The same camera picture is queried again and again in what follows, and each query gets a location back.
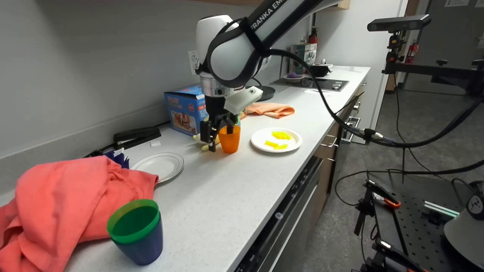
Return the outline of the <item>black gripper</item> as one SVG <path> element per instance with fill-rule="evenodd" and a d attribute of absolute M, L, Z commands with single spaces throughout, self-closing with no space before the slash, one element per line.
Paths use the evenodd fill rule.
<path fill-rule="evenodd" d="M 203 88 L 206 100 L 208 118 L 200 123 L 200 139 L 206 144 L 214 141 L 214 132 L 220 129 L 223 121 L 227 121 L 227 135 L 233 135 L 238 124 L 238 115 L 250 104 L 256 103 L 264 91 L 256 86 L 242 89 L 227 88 Z"/>

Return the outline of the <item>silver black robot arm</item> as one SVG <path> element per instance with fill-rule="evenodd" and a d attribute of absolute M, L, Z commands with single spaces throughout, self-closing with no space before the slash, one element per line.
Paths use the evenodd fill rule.
<path fill-rule="evenodd" d="M 236 117 L 262 97 L 245 85 L 274 55 L 273 45 L 300 20 L 339 0 L 264 0 L 244 18 L 212 15 L 197 23 L 196 73 L 206 97 L 208 120 L 200 123 L 200 139 L 215 148 L 218 130 L 233 126 Z"/>

